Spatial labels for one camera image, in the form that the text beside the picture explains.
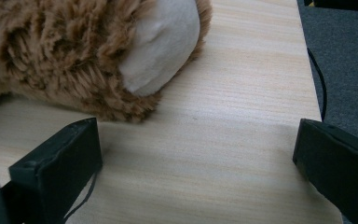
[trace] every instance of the wood grain surface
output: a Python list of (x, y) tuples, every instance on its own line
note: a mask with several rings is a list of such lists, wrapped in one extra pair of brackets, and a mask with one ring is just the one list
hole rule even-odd
[[(213, 8), (203, 55), (158, 110), (140, 124), (99, 123), (104, 167), (68, 223), (341, 223), (292, 163), (300, 119), (320, 119), (296, 0)], [(0, 185), (8, 166), (89, 117), (0, 99)]]

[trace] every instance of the teddy bear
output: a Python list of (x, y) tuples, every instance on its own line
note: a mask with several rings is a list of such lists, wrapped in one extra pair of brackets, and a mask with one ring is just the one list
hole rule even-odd
[(0, 95), (140, 121), (211, 17), (210, 0), (0, 0)]

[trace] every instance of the floor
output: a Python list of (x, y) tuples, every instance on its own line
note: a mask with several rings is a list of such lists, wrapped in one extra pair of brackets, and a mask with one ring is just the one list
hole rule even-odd
[[(358, 11), (306, 7), (297, 0), (308, 48), (327, 88), (324, 122), (358, 137)], [(323, 91), (312, 66), (320, 108)], [(344, 218), (345, 224), (351, 224)]]

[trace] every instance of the wooden table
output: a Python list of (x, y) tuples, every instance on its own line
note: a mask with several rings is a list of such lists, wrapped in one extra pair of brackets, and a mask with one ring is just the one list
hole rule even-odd
[[(204, 54), (158, 110), (141, 124), (99, 123), (103, 171), (68, 223), (341, 222), (292, 163), (300, 119), (320, 119), (296, 0), (213, 6)], [(9, 165), (88, 117), (1, 99), (1, 186)]]

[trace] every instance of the brown fur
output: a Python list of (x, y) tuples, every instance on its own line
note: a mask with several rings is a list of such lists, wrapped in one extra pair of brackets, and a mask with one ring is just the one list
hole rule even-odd
[[(117, 70), (154, 0), (0, 0), (0, 95), (68, 105), (100, 119), (141, 120), (160, 94), (126, 91)], [(197, 0), (200, 55), (212, 7)]]

